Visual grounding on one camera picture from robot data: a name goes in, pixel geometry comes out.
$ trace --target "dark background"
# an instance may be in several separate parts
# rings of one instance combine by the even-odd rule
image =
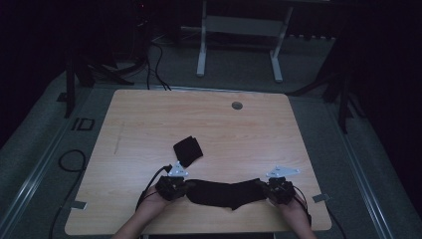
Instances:
[[[199,26],[201,1],[156,1],[156,24],[175,40],[179,26]],[[328,55],[335,71],[356,49],[352,91],[358,96],[390,160],[419,214],[422,207],[420,135],[422,110],[418,71],[422,66],[422,17],[417,1],[333,1],[300,4],[292,16],[289,34],[336,37]],[[252,17],[271,16],[269,1],[250,11],[232,1],[226,12]],[[148,17],[150,9],[143,9]],[[100,63],[133,59],[143,51],[142,34],[134,31],[135,11],[130,1],[2,0],[0,3],[0,146],[25,118],[46,86],[65,69],[70,47]]]

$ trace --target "white metal frame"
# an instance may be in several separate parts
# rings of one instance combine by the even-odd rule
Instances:
[[[289,26],[293,7],[289,7],[284,21],[272,21],[261,19],[232,18],[207,15],[207,0],[202,1],[202,26],[201,26],[201,48],[199,50],[198,68],[196,75],[205,75],[205,63],[207,57],[206,34],[207,32],[221,32],[232,34],[245,34],[256,36],[277,37],[278,43],[274,50],[270,51],[271,64],[273,66],[276,82],[282,82],[282,71],[280,69],[279,54],[283,40]]]

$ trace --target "hand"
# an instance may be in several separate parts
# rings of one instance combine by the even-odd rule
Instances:
[[[295,195],[295,198],[301,204],[305,204],[305,202],[297,195]],[[292,201],[287,205],[277,204],[272,200],[270,201],[280,210],[283,218],[300,239],[317,239],[310,227],[307,214],[304,212],[302,206],[295,200],[295,198],[293,198]]]
[[[165,200],[158,194],[155,185],[151,186],[135,213],[111,238],[138,238],[149,222],[158,216],[170,203],[170,201]]]

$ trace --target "black cloth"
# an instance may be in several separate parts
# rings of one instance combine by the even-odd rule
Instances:
[[[204,155],[198,140],[192,136],[177,142],[173,148],[180,165],[183,167],[188,167],[194,160]]]
[[[194,183],[186,193],[187,198],[193,203],[230,207],[236,210],[240,206],[259,200],[266,199],[263,189],[257,183],[256,178],[238,183],[211,182],[199,179],[186,180],[187,183]]]

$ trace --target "table top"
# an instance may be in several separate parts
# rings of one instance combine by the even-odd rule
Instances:
[[[232,104],[242,104],[240,110]],[[276,165],[298,168],[287,176],[308,200],[313,230],[331,226],[307,150],[285,95],[229,92],[116,91],[66,224],[70,235],[113,234],[133,214],[153,174],[177,161],[173,146],[192,135],[203,156],[186,179],[235,183],[268,181]],[[198,205],[187,197],[167,206],[144,234],[278,232],[290,230],[266,200],[235,211]]]

